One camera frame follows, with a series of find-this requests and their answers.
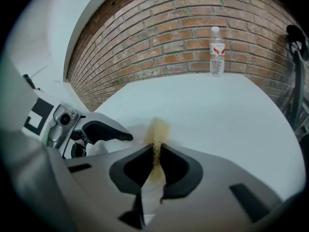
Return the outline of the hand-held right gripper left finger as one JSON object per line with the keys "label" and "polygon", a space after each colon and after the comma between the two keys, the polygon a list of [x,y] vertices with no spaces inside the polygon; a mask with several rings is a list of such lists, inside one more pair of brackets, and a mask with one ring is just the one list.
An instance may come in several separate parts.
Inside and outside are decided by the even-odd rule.
{"label": "hand-held right gripper left finger", "polygon": [[89,157],[63,159],[48,149],[54,182],[73,232],[149,232],[141,187],[152,168],[149,146]]}

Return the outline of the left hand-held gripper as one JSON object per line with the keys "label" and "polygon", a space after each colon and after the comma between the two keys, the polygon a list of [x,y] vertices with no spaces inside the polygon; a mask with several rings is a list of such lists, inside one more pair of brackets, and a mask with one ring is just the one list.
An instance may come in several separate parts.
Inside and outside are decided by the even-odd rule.
{"label": "left hand-held gripper", "polygon": [[24,123],[23,133],[47,147],[56,149],[64,159],[86,156],[82,138],[72,137],[81,119],[81,130],[91,144],[97,141],[132,141],[133,135],[120,123],[101,113],[82,113],[50,97],[38,97]]}

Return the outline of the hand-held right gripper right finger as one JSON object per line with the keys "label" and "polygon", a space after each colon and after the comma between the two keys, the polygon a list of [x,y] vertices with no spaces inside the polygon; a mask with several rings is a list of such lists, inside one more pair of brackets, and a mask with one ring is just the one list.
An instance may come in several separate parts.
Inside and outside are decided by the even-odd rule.
{"label": "hand-held right gripper right finger", "polygon": [[267,184],[222,157],[163,146],[163,224],[253,224],[281,203]]}

